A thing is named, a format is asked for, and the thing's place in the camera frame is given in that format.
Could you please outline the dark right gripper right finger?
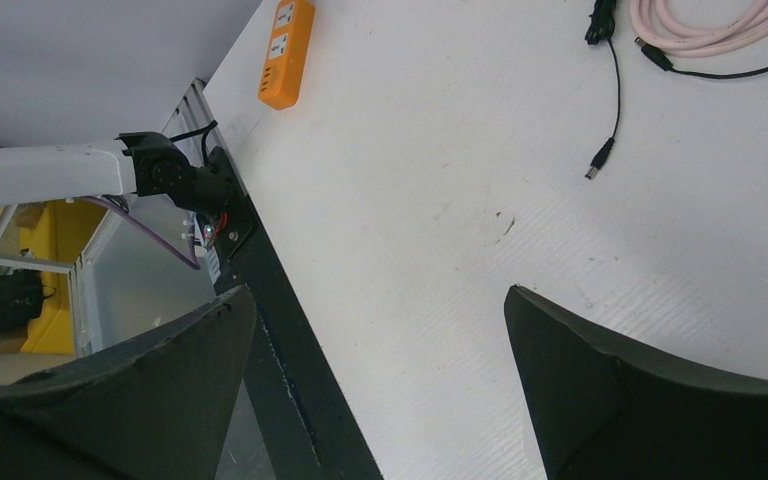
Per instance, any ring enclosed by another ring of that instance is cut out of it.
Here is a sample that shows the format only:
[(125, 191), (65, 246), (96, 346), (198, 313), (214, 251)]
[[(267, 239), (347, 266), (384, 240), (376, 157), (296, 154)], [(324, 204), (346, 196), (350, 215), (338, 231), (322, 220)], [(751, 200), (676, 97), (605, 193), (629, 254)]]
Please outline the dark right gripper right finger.
[(659, 350), (521, 286), (508, 336), (551, 479), (768, 479), (768, 380)]

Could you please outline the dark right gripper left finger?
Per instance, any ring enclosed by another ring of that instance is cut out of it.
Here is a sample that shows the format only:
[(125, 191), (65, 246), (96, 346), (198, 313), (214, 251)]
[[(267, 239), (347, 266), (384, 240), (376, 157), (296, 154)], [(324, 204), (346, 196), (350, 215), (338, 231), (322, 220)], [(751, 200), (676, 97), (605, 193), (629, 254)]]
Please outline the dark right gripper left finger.
[(0, 479), (211, 479), (256, 323), (233, 288), (176, 320), (0, 384)]

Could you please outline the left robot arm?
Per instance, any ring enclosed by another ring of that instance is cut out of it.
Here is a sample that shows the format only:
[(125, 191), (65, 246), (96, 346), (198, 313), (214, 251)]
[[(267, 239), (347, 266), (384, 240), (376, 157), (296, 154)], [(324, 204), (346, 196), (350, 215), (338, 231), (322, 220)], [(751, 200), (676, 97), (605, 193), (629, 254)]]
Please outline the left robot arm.
[(173, 138), (123, 133), (110, 141), (0, 148), (0, 206), (77, 197), (166, 195), (182, 210), (220, 213), (228, 177), (192, 165)]

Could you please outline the orange power strip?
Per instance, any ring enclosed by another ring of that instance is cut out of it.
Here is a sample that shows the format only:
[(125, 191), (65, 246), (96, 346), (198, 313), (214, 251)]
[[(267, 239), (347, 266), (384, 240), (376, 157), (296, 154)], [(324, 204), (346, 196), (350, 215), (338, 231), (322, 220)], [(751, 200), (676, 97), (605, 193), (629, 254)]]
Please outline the orange power strip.
[(276, 7), (258, 85), (259, 100), (274, 110), (298, 101), (315, 12), (308, 0), (283, 0)]

